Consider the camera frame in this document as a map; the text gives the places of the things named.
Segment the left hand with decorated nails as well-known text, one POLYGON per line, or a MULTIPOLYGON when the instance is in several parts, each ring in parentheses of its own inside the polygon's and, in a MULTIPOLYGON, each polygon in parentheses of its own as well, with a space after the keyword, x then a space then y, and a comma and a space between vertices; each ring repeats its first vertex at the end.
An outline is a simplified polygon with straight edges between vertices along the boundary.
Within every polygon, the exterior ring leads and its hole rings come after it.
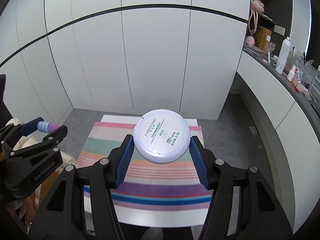
POLYGON ((14 215, 18 215, 19 219, 24 217, 24 223, 27 227, 31 226, 35 217, 34 204, 30 198, 10 202, 7 204, 7 211, 12 217, 14 215))

